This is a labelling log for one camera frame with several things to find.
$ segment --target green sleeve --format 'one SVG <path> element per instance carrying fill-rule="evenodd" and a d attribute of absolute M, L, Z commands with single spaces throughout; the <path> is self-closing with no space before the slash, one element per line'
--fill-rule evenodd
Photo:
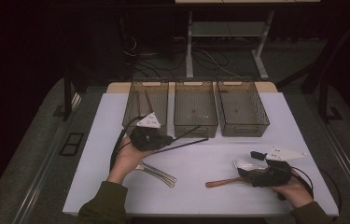
<path fill-rule="evenodd" d="M 78 212 L 77 224 L 125 223 L 125 198 L 128 189 L 122 185 L 104 181 L 96 196 L 85 203 Z"/>
<path fill-rule="evenodd" d="M 317 202 L 308 203 L 291 212 L 300 224 L 330 224 L 334 223 Z"/>

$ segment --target wooden handle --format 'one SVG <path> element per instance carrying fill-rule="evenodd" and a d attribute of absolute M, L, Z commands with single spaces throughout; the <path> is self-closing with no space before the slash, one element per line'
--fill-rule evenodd
<path fill-rule="evenodd" d="M 230 184 L 230 183 L 235 182 L 235 181 L 244 181 L 244 179 L 241 176 L 239 176 L 239 177 L 236 177 L 236 178 L 233 178 L 233 179 L 226 179 L 226 180 L 218 180 L 218 181 L 207 182 L 205 185 L 206 185 L 207 188 L 215 188 L 215 187 L 218 187 L 218 186 Z"/>

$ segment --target silver object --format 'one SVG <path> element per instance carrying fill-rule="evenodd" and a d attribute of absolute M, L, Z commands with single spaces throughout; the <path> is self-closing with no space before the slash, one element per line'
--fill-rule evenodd
<path fill-rule="evenodd" d="M 177 179 L 175 177 L 168 175 L 165 172 L 163 172 L 155 167 L 152 167 L 148 164 L 145 164 L 144 162 L 141 162 L 139 165 L 137 165 L 135 170 L 141 170 L 141 171 L 144 171 L 150 175 L 154 175 L 155 177 L 157 177 L 158 179 L 163 181 L 165 184 L 167 184 L 171 188 L 173 188 L 175 186 L 175 182 L 177 181 Z"/>

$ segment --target background desk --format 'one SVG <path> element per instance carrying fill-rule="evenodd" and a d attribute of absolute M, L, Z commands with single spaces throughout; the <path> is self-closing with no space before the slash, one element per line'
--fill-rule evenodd
<path fill-rule="evenodd" d="M 63 211 L 76 215 L 79 208 L 98 190 L 106 179 L 109 159 L 119 132 L 128 99 L 119 93 L 127 84 L 111 84 L 99 105 L 87 144 L 79 162 L 73 184 Z M 291 115 L 282 93 L 274 92 L 273 85 L 258 83 L 260 94 L 271 125 L 261 138 L 223 137 L 217 129 L 215 138 L 207 142 L 182 147 L 145 158 L 145 162 L 177 178 L 174 188 L 159 179 L 139 171 L 130 173 L 125 181 L 128 191 L 125 208 L 130 216 L 165 217 L 270 217 L 288 214 L 290 205 L 276 199 L 269 189 L 252 188 L 244 183 L 233 183 L 207 189 L 208 181 L 238 176 L 232 162 L 241 158 L 253 160 L 250 151 L 268 152 L 273 146 L 296 149 L 309 155 L 300 130 Z M 174 94 L 169 93 L 168 134 L 174 135 Z M 181 139 L 181 145 L 195 139 Z M 306 172 L 315 186 L 315 200 L 331 216 L 338 215 L 324 180 L 312 157 L 291 161 L 290 165 Z"/>

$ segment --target white tag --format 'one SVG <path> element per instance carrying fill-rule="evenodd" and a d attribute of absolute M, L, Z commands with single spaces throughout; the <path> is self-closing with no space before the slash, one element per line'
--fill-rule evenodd
<path fill-rule="evenodd" d="M 157 128 L 157 129 L 161 127 L 161 124 L 158 122 L 158 119 L 155 116 L 154 112 L 147 115 L 145 118 L 141 119 L 139 122 L 136 123 L 136 125 L 139 127 Z"/>
<path fill-rule="evenodd" d="M 306 153 L 303 152 L 289 150 L 282 147 L 273 147 L 273 150 L 267 154 L 265 159 L 271 161 L 289 161 L 304 158 L 306 156 Z"/>

